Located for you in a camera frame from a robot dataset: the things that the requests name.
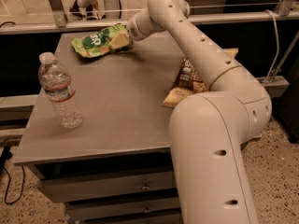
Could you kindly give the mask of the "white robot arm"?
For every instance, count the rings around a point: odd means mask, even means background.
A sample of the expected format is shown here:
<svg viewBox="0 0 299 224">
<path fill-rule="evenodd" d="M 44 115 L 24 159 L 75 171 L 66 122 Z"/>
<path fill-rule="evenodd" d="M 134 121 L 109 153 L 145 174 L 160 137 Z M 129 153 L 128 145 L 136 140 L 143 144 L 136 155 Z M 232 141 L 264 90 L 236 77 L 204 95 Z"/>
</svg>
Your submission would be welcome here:
<svg viewBox="0 0 299 224">
<path fill-rule="evenodd" d="M 140 41 L 167 31 L 207 85 L 172 112 L 171 157 L 184 224 L 259 224 L 241 153 L 270 120 L 263 85 L 189 20 L 184 0 L 148 0 L 126 24 Z"/>
</svg>

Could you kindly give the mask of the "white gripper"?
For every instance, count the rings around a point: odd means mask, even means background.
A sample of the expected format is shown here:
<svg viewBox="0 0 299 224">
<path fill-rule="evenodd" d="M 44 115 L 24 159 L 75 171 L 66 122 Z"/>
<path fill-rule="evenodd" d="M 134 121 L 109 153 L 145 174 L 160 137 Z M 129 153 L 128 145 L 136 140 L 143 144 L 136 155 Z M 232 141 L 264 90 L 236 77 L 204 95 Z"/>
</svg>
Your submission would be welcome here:
<svg viewBox="0 0 299 224">
<path fill-rule="evenodd" d="M 152 19 L 146 8 L 136 13 L 127 22 L 126 29 L 128 34 L 126 32 L 120 32 L 108 43 L 112 50 L 130 46 L 132 44 L 132 39 L 141 41 L 155 33 L 164 31 L 164 28 Z"/>
</svg>

